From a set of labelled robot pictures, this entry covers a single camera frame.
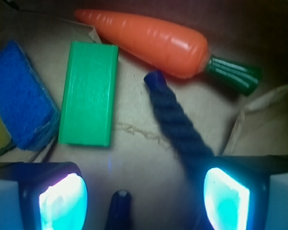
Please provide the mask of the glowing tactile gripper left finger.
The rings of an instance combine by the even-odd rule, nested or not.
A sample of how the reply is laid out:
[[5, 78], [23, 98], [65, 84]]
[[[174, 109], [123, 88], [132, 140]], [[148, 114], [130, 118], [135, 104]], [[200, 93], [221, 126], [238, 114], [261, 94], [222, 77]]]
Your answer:
[[0, 230], [81, 230], [87, 200], [73, 162], [0, 162]]

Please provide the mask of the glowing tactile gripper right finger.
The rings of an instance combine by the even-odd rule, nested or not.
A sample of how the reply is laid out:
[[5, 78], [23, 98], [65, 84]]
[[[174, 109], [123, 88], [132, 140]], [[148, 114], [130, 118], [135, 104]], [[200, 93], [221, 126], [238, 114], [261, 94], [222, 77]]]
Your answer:
[[203, 196], [215, 230], [288, 230], [288, 155], [215, 157]]

